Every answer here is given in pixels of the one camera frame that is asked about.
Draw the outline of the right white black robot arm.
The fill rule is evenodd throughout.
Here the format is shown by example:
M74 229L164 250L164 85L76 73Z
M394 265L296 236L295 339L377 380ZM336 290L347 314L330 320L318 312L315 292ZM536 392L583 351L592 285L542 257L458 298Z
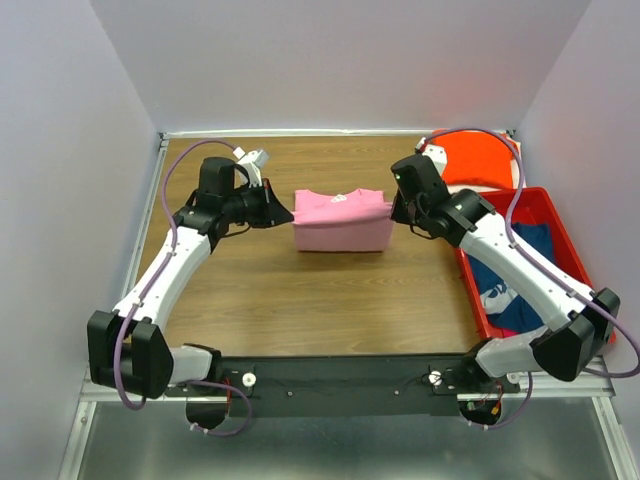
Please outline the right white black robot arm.
M430 157L395 162L392 219L446 240L476 258L512 287L541 318L541 327L474 347L455 370L462 384L480 392L512 372L544 371L573 381L609 341L619 297L593 291L560 270L520 236L473 190L450 193Z

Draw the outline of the light pink t shirt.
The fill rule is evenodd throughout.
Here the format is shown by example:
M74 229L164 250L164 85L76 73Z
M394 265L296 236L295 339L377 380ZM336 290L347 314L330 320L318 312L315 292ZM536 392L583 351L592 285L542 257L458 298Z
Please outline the light pink t shirt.
M393 230L392 204L381 190L294 193L294 243L301 252L382 252Z

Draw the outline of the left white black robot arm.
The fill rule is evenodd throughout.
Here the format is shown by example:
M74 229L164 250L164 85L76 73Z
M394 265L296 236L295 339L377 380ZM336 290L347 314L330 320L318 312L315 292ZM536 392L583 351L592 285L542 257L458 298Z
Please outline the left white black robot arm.
M233 158L204 159L197 188L172 213L158 254L137 284L109 312L88 321L89 371L93 383L116 389L121 398L156 399L175 384L201 395L222 380L219 351L195 344L169 347L164 330L177 300L200 265L230 227L268 229L292 222L261 169L263 150Z

